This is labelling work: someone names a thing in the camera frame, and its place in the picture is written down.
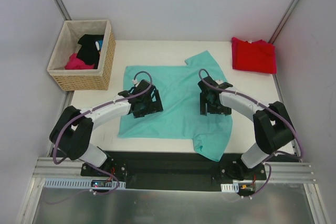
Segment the teal t shirt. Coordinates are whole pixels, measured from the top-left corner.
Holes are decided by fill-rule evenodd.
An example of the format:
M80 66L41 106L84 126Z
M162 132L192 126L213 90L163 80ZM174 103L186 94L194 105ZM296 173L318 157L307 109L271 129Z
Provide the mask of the teal t shirt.
M143 71L153 78L159 91L163 112L134 118L123 116L120 121L120 138L190 139L194 151L218 162L229 143L233 120L230 115L201 115L200 81L198 72L206 69L211 77L225 81L226 78L212 55L201 52L185 60L184 66L127 66L123 88L131 88L136 73L145 78Z

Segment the red t shirt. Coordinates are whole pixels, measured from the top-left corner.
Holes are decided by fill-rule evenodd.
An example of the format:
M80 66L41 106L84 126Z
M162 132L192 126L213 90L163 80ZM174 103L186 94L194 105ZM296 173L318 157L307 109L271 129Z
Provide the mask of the red t shirt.
M232 68L239 71L276 74L276 52L264 40L253 42L232 37Z

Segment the woven wicker basket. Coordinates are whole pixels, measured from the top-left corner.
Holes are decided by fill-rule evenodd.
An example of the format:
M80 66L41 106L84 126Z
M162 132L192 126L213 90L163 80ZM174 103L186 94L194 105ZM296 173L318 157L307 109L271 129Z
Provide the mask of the woven wicker basket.
M66 70L70 56L79 49L78 40L85 34L103 35L97 69ZM109 20L67 20L60 31L47 72L64 91L108 90L115 46Z

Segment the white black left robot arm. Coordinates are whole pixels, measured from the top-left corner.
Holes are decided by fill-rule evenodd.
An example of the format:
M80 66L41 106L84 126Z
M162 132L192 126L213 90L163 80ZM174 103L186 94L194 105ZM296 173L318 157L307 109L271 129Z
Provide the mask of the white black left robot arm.
M108 155L90 143L92 132L101 125L124 115L142 118L163 111L160 94L147 80L137 82L130 90L119 92L112 101L89 109L68 106L52 129L49 140L66 158L80 159L93 165L99 176L110 173Z

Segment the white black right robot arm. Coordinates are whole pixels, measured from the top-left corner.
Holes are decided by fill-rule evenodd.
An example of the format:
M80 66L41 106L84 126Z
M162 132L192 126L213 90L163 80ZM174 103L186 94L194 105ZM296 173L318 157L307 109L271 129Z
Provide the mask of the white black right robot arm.
M270 159L280 148L296 138L285 105L279 101L265 105L238 91L230 83L218 83L211 76L198 83L204 107L212 114L230 115L234 110L249 119L254 126L255 143L226 170L248 179L255 168Z

